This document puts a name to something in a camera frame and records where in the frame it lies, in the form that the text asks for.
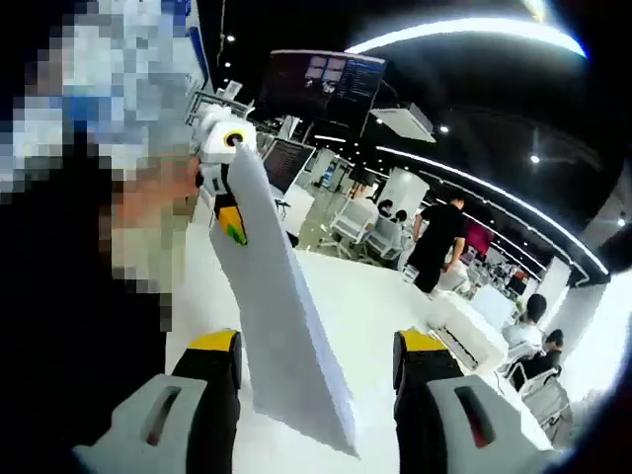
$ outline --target table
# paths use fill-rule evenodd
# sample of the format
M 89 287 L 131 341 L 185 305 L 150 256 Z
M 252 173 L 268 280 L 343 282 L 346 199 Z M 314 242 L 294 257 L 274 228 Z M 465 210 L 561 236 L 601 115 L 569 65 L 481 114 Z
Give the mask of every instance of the table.
M 187 231 L 185 283 L 174 292 L 173 331 L 167 337 L 168 373 L 191 340 L 223 328 L 240 329 L 237 303 L 207 236 L 205 225 L 193 224 Z M 432 302 L 396 272 L 303 251 L 297 257 L 354 396 L 360 459 L 255 413 L 244 357 L 233 471 L 396 473 L 393 334 L 412 326 L 425 330 L 424 314 Z

